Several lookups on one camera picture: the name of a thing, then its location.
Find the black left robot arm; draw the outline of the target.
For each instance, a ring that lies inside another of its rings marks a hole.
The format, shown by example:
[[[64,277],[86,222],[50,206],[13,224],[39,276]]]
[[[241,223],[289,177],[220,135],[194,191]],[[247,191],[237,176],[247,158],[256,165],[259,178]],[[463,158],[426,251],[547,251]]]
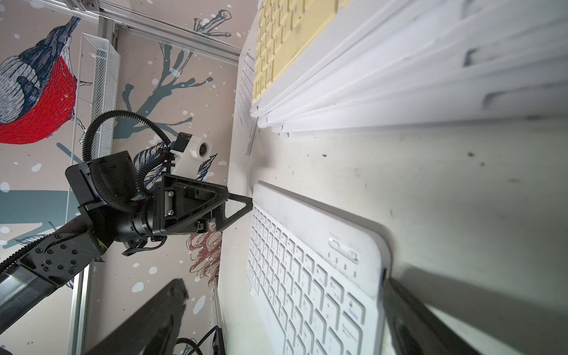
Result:
[[[1,263],[1,329],[65,286],[113,243],[124,255],[161,248],[168,237],[223,231],[252,210],[251,198],[216,183],[164,173],[151,189],[146,176],[168,166],[172,155],[136,168],[127,152],[84,158],[66,176],[78,198],[79,216]]]

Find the green keyboard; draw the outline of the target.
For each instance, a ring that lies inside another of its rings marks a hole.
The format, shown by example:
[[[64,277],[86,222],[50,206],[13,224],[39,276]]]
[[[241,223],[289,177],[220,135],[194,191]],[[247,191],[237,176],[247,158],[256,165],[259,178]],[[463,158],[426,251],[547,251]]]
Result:
[[[298,87],[258,126],[437,83],[474,64],[567,43],[565,1],[410,1]]]

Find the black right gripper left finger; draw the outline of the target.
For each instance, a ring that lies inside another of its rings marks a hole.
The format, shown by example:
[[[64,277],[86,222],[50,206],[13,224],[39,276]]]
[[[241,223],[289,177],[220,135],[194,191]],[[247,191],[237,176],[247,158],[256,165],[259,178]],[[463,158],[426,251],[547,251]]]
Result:
[[[182,279],[174,279],[88,354],[172,354],[186,300]]]

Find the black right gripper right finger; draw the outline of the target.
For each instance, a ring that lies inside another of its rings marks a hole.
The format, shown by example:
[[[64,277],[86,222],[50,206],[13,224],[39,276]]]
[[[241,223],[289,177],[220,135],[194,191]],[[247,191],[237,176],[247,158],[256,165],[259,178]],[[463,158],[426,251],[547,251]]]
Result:
[[[395,279],[387,279],[383,290],[385,315],[396,354],[479,353]]]

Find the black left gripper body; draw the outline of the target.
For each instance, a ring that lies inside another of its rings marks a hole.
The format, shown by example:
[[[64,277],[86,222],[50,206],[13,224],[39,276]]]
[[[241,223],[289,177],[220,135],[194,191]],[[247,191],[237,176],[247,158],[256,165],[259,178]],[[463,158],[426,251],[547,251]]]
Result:
[[[165,174],[147,205],[147,226],[155,236],[206,233],[228,198],[226,186]]]

